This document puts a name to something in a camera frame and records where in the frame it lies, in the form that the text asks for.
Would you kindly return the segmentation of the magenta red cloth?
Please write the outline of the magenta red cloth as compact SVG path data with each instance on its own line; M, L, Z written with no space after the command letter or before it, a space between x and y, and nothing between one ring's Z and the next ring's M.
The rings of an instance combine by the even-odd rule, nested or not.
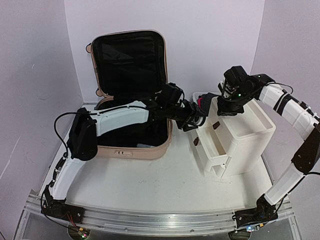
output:
M201 97L201 98L198 98L197 100L196 100L196 102L197 102L197 104L198 104L198 106L201 108L202 107L202 100L203 100L203 98Z

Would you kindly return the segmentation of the white drawer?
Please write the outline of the white drawer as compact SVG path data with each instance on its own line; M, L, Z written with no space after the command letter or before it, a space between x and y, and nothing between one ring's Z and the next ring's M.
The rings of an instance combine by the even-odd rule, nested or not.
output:
M195 147L202 167L209 172L212 167L226 168L228 158L216 132L213 123L204 125L190 131L191 143Z

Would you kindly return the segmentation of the beige hard-shell suitcase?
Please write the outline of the beige hard-shell suitcase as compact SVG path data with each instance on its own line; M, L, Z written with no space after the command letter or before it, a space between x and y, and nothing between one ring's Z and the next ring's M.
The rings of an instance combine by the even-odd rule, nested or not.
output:
M86 46L97 80L96 110L131 103L136 97L155 97L168 82L166 44L155 30L132 30L96 37ZM138 123L98 137L99 157L154 160L162 157L172 139L169 119ZM140 148L137 144L151 145Z

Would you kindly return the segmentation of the aluminium front rail base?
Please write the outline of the aluminium front rail base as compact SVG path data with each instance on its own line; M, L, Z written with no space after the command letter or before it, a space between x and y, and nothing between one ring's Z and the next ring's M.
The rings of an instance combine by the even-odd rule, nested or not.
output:
M218 237L242 240L300 240L302 235L292 205L285 199L277 206L274 218L262 225L243 224L233 210L200 212L137 212L79 207L65 204L54 218L45 198L29 194L23 207L13 239L15 240L84 240L102 238L103 234L120 239L140 236L147 239L178 237Z

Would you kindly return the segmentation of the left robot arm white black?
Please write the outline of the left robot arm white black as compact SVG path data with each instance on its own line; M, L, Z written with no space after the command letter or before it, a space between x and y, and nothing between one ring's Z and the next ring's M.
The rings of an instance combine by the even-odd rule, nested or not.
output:
M56 164L51 181L43 195L47 209L57 219L67 214L64 202L68 190L86 161L98 153L98 137L122 127L151 123L155 120L174 120L184 132L205 123L210 104L190 102L174 83L168 83L155 95L136 97L132 102L101 110L88 111L85 107L72 112L74 120L68 140L63 142L65 152Z

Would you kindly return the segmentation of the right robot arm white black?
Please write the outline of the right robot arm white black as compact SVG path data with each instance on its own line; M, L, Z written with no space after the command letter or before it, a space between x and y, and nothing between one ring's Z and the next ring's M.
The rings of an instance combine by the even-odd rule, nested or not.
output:
M233 66L190 143L203 172L234 180L233 206L262 222L317 164L320 118L290 86Z

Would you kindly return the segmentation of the white plastic storage bin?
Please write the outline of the white plastic storage bin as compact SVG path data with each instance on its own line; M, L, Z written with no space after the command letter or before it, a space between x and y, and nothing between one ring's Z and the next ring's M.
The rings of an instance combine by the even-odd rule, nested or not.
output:
M217 177L226 178L250 172L271 140L276 126L251 100L244 108L244 113L236 116L219 116L218 99L211 100L209 116L226 154L229 156L226 167L212 167Z

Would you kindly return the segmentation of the white perforated plastic basket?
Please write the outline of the white perforated plastic basket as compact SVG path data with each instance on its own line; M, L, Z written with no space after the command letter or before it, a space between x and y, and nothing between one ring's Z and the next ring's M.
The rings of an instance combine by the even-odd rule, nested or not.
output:
M192 100L193 102L198 104L198 99L202 97L202 95L206 95L208 92L193 92Z

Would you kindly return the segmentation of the round tin blue lid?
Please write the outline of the round tin blue lid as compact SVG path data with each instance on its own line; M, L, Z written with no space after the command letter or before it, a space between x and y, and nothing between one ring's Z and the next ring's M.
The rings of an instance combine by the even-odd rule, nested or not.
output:
M206 116L195 116L191 121L191 123L193 126L200 127L205 123L205 121L206 121Z

